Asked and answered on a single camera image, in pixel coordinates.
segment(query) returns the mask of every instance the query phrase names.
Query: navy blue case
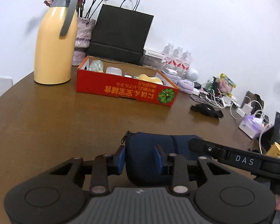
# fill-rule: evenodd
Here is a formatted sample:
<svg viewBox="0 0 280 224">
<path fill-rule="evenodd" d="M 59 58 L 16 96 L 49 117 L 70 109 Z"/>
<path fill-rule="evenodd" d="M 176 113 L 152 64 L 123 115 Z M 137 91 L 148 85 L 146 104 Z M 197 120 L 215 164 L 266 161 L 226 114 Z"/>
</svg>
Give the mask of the navy blue case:
<svg viewBox="0 0 280 224">
<path fill-rule="evenodd" d="M 138 186 L 169 185 L 171 176 L 160 175 L 155 163 L 155 146 L 159 144 L 165 153 L 178 153 L 187 160 L 197 160 L 198 153 L 189 150 L 188 142 L 196 135 L 168 136 L 127 132 L 125 141 L 125 168 L 129 180 Z"/>
</svg>

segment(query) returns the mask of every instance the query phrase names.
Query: purple textured vase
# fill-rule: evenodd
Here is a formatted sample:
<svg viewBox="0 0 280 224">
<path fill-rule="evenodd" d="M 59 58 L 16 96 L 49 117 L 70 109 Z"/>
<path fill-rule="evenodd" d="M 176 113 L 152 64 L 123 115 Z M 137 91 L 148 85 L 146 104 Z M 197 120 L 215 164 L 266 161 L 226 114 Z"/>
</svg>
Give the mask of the purple textured vase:
<svg viewBox="0 0 280 224">
<path fill-rule="evenodd" d="M 72 65 L 78 66 L 85 58 L 85 49 L 89 47 L 91 34 L 96 21 L 88 18 L 78 18 L 78 31 L 75 42 L 75 51 L 72 57 Z"/>
</svg>

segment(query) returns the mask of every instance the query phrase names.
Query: gray thermos handle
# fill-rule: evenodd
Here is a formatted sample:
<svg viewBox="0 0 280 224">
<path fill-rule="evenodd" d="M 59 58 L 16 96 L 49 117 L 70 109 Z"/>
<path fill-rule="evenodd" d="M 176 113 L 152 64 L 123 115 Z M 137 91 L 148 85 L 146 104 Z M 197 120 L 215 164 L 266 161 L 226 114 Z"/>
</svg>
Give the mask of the gray thermos handle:
<svg viewBox="0 0 280 224">
<path fill-rule="evenodd" d="M 66 13 L 62 28 L 60 30 L 60 36 L 65 36 L 67 34 L 67 31 L 69 30 L 69 26 L 72 22 L 72 17 L 74 16 L 74 14 L 76 12 L 77 2 L 78 2 L 78 0 L 69 0 L 69 6 L 67 9 L 67 13 Z"/>
</svg>

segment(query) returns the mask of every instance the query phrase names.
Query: zipper pull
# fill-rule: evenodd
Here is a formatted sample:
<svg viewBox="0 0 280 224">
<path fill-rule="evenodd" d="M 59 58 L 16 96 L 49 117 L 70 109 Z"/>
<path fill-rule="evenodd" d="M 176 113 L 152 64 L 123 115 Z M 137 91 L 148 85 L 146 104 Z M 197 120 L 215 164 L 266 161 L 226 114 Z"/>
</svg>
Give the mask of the zipper pull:
<svg viewBox="0 0 280 224">
<path fill-rule="evenodd" d="M 130 135 L 132 132 L 130 132 L 129 130 L 127 131 L 127 133 L 124 135 L 124 137 L 122 138 L 122 144 L 124 144 L 125 140 L 127 139 L 128 135 Z"/>
</svg>

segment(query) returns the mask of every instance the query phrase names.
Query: brown tabletop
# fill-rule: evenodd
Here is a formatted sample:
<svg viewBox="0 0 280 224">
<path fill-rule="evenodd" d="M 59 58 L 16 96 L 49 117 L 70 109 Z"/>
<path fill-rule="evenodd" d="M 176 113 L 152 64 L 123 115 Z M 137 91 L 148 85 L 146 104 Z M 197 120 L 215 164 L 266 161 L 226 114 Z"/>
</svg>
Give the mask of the brown tabletop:
<svg viewBox="0 0 280 224">
<path fill-rule="evenodd" d="M 179 93 L 171 108 L 75 92 L 77 67 L 62 85 L 43 86 L 33 73 L 0 97 L 0 224 L 9 223 L 3 208 L 7 191 L 71 157 L 94 159 L 114 153 L 127 130 L 170 135 L 198 135 L 246 150 L 250 139 L 224 109 L 217 120 L 190 112 L 196 104 Z M 129 186 L 127 176 L 109 177 L 110 185 Z"/>
</svg>

